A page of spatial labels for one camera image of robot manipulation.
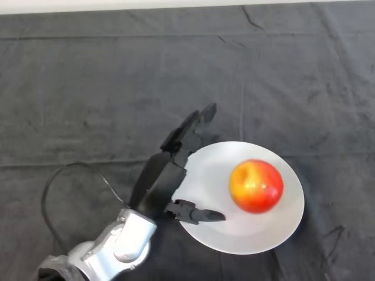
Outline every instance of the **black cable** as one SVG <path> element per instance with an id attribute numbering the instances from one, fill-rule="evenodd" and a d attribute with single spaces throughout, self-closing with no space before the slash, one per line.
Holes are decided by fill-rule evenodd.
<path id="1" fill-rule="evenodd" d="M 46 184 L 45 184 L 45 187 L 44 187 L 44 190 L 43 190 L 43 194 L 42 194 L 42 200 L 41 200 L 41 208 L 42 208 L 42 215 L 43 215 L 43 218 L 46 222 L 46 225 L 49 229 L 49 231 L 51 232 L 51 234 L 54 236 L 54 238 L 56 239 L 57 243 L 59 244 L 59 246 L 61 247 L 61 249 L 63 250 L 63 253 L 65 255 L 67 255 L 68 253 L 68 247 L 67 245 L 65 244 L 65 242 L 61 239 L 60 235 L 57 233 L 57 231 L 55 230 L 54 226 L 52 225 L 51 223 L 51 220 L 49 219 L 48 217 L 48 214 L 47 214 L 47 209 L 46 209 L 46 198 L 47 198 L 47 194 L 48 194 L 48 191 L 49 191 L 49 187 L 50 185 L 52 184 L 52 182 L 54 181 L 54 179 L 63 171 L 65 170 L 66 168 L 69 168 L 71 166 L 82 166 L 82 167 L 85 167 L 85 168 L 88 168 L 90 169 L 92 172 L 98 174 L 99 176 L 101 176 L 101 178 L 104 180 L 105 184 L 110 188 L 110 190 L 112 191 L 113 195 L 115 195 L 116 199 L 118 201 L 121 202 L 122 205 L 126 205 L 124 203 L 124 201 L 121 199 L 121 197 L 117 194 L 117 192 L 113 189 L 113 187 L 110 185 L 110 183 L 108 182 L 108 180 L 104 177 L 104 175 L 98 171 L 97 169 L 95 169 L 94 167 L 92 167 L 92 165 L 88 164 L 88 163 L 84 163 L 84 162 L 81 162 L 81 161 L 75 161 L 75 162 L 71 162 L 67 165 L 65 165 L 64 167 L 61 167 L 59 169 L 57 169 L 47 180 Z"/>

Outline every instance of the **red apple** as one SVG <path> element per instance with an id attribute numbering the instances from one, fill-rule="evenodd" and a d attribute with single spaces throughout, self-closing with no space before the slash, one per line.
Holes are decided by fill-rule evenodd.
<path id="1" fill-rule="evenodd" d="M 284 183 L 279 171 L 262 160 L 239 164 L 230 175 L 230 194 L 244 211 L 263 213 L 280 200 Z"/>

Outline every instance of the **table surface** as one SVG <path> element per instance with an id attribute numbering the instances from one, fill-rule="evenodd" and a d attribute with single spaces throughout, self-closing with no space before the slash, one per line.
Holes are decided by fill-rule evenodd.
<path id="1" fill-rule="evenodd" d="M 29 280 L 58 255 L 40 214 L 47 177 L 94 163 L 125 200 L 150 155 L 218 103 L 218 141 L 283 157 L 303 181 L 297 232 L 236 256 L 159 220 L 152 252 L 119 280 L 374 280 L 375 3 L 0 16 L 0 275 Z M 71 169 L 48 208 L 70 247 L 119 205 Z"/>

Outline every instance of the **robotic arm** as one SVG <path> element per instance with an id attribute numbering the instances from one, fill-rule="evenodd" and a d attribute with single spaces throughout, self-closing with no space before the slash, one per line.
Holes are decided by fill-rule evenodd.
<path id="1" fill-rule="evenodd" d="M 171 132 L 139 176 L 128 206 L 95 241 L 72 249 L 67 263 L 79 269 L 86 280 L 111 280 L 133 270 L 148 256 L 150 238 L 156 230 L 154 219 L 165 211 L 173 218 L 191 224 L 222 221 L 225 216 L 212 210 L 199 210 L 194 203 L 171 198 L 186 176 L 188 157 L 203 146 L 206 126 L 216 113 L 216 104 L 195 111 Z"/>

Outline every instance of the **white plate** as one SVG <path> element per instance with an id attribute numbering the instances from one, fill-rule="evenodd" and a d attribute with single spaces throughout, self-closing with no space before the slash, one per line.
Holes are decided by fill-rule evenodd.
<path id="1" fill-rule="evenodd" d="M 229 193 L 229 176 L 241 162 L 260 159 L 273 165 L 284 181 L 280 201 L 270 211 L 250 214 L 240 209 Z M 272 249 L 288 239 L 301 222 L 305 200 L 301 183 L 292 168 L 278 155 L 245 142 L 220 142 L 189 157 L 187 175 L 173 199 L 194 202 L 199 209 L 219 211 L 225 221 L 181 222 L 202 244 L 225 253 L 248 255 Z"/>

